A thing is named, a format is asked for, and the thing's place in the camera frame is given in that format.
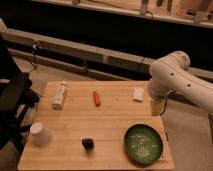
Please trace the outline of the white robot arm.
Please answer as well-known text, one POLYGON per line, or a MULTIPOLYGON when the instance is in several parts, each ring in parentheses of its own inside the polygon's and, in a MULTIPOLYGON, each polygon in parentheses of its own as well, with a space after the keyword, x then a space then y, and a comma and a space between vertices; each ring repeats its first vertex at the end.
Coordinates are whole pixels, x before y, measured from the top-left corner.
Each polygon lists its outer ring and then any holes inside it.
POLYGON ((173 90, 213 116, 213 83, 188 73, 189 66, 190 58, 183 51, 153 61, 149 67, 149 95, 153 100, 161 101, 173 90))

